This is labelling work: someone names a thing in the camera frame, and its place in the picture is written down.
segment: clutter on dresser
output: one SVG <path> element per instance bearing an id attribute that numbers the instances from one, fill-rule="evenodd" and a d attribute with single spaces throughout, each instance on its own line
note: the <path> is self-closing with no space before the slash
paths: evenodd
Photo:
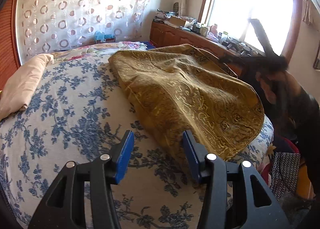
<path id="1" fill-rule="evenodd" d="M 172 10 L 176 13 L 179 13 L 179 3 L 178 2 L 174 3 Z"/>
<path id="2" fill-rule="evenodd" d="M 221 41 L 221 44 L 223 46 L 226 46 L 228 50 L 232 50 L 236 53 L 239 53 L 241 56 L 258 56 L 259 54 L 255 49 L 247 46 L 246 43 L 242 43 L 235 38 L 221 38 Z"/>
<path id="3" fill-rule="evenodd" d="M 218 42 L 221 44 L 221 37 L 222 37 L 222 32 L 218 33 Z"/>
<path id="4" fill-rule="evenodd" d="M 216 38 L 218 38 L 218 25 L 214 24 L 210 27 L 210 32 L 212 35 L 214 35 Z"/>
<path id="5" fill-rule="evenodd" d="M 182 29 L 182 30 L 184 30 L 184 31 L 191 31 L 190 29 L 184 28 L 184 27 L 180 27 L 180 29 Z"/>
<path id="6" fill-rule="evenodd" d="M 173 28 L 175 28 L 175 29 L 178 29 L 178 28 L 179 28 L 177 25 L 174 25 L 174 24 L 170 23 L 169 21 L 164 21 L 163 23 L 166 24 L 166 25 L 168 25 L 168 26 L 170 26 L 170 27 L 173 27 Z"/>
<path id="7" fill-rule="evenodd" d="M 209 33 L 210 28 L 209 27 L 201 27 L 200 28 L 200 35 L 207 37 L 208 33 Z"/>
<path id="8" fill-rule="evenodd" d="M 193 24 L 191 31 L 193 33 L 196 33 L 196 34 L 200 35 L 200 29 L 201 29 L 201 24 L 199 22 L 196 22 L 196 23 Z"/>
<path id="9" fill-rule="evenodd" d="M 214 41 L 214 42 L 219 42 L 218 38 L 212 32 L 208 33 L 207 39 Z"/>
<path id="10" fill-rule="evenodd" d="M 168 19 L 170 19 L 171 16 L 176 16 L 178 15 L 177 12 L 166 12 L 166 11 L 161 11 L 161 10 L 157 10 L 156 11 L 156 15 L 153 18 L 154 22 L 159 22 L 159 23 L 164 23 L 164 21 L 167 21 Z"/>
<path id="11" fill-rule="evenodd" d="M 188 28 L 189 26 L 193 25 L 193 22 L 190 22 L 186 19 L 183 19 L 181 17 L 172 16 L 169 19 L 169 22 L 173 25 L 176 25 L 178 27 Z"/>

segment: circle-patterned curtain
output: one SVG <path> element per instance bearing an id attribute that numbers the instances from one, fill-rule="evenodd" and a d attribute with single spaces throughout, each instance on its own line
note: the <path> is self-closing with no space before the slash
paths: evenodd
<path id="1" fill-rule="evenodd" d="M 92 44 L 96 31 L 117 41 L 141 36 L 149 0 L 18 0 L 17 40 L 21 64 L 39 53 Z"/>

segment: gold blanket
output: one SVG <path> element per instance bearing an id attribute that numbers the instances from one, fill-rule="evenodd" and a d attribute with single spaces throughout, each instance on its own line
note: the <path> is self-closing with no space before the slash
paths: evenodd
<path id="1" fill-rule="evenodd" d="M 143 127 L 177 160 L 185 158 L 185 130 L 229 160 L 262 128 L 255 91 L 207 51 L 191 45 L 118 51 L 109 62 Z"/>

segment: jar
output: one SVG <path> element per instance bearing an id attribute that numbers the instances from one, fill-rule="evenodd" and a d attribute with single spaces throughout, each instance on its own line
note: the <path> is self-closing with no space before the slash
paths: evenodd
<path id="1" fill-rule="evenodd" d="M 228 32 L 226 32 L 226 31 L 222 32 L 222 35 L 221 35 L 221 43 L 222 43 L 223 41 L 226 41 L 227 38 L 228 38 Z"/>
<path id="2" fill-rule="evenodd" d="M 206 37 L 208 35 L 210 28 L 209 27 L 201 27 L 200 28 L 200 35 Z"/>

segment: wooden headboard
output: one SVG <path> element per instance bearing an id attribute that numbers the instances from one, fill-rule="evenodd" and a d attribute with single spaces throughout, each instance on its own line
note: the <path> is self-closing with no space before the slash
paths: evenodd
<path id="1" fill-rule="evenodd" d="M 17 0 L 7 0 L 0 11 L 0 90 L 20 67 L 15 39 Z"/>

